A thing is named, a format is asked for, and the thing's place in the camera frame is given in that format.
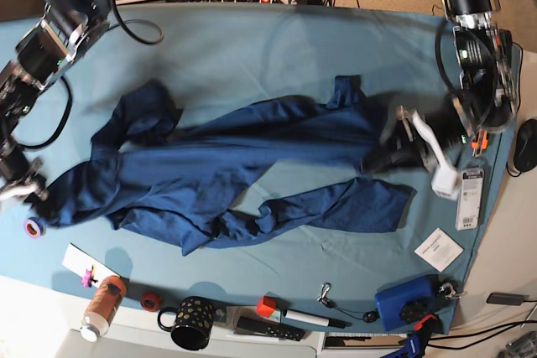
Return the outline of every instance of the wrinkled fabric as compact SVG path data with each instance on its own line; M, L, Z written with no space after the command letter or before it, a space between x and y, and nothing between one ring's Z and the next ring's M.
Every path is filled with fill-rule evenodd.
M351 232L395 231L409 198L382 181L355 178L266 200L259 217L229 210L233 201L280 160L325 165L360 162L386 120L352 77L337 77L332 98L302 96L262 101L191 129L175 130L165 88L151 81L122 97L110 121L91 139L89 161L50 187L49 226L106 216L117 230L182 248L258 244L301 225ZM121 153L125 143L143 148Z

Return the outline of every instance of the black mug with gold dots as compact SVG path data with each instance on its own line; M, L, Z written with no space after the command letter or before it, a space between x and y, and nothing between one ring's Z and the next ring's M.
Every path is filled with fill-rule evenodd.
M175 314L172 326L160 322L163 314ZM189 351L203 350L209 345L212 324L215 317L214 303L201 297L183 299L179 308L164 308L159 312L159 327L171 333L171 339L179 347Z

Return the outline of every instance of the orange bottle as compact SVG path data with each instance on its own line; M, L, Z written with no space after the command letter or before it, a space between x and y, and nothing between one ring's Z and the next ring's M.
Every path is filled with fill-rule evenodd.
M94 343L108 332L126 293L127 287L117 276L107 277L101 282L84 313L81 327L84 339Z

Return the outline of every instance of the computer mouse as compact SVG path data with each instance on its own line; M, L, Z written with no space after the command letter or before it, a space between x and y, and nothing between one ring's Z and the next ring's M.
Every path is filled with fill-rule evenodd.
M520 172L528 172L537 165L537 119L520 125L513 164Z

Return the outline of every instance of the paper note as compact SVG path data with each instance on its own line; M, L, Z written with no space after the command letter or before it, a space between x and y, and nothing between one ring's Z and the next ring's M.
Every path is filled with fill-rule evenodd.
M462 248L443 230L436 228L414 253L439 272L443 272L462 253Z
M63 267L71 270L81 278L86 274L86 269L91 270L93 267L93 279L96 280L92 285L99 287L101 281L109 276L117 276L115 272L110 270L104 264L98 262L90 255L81 251L72 243L67 247L64 255L64 261L61 263Z

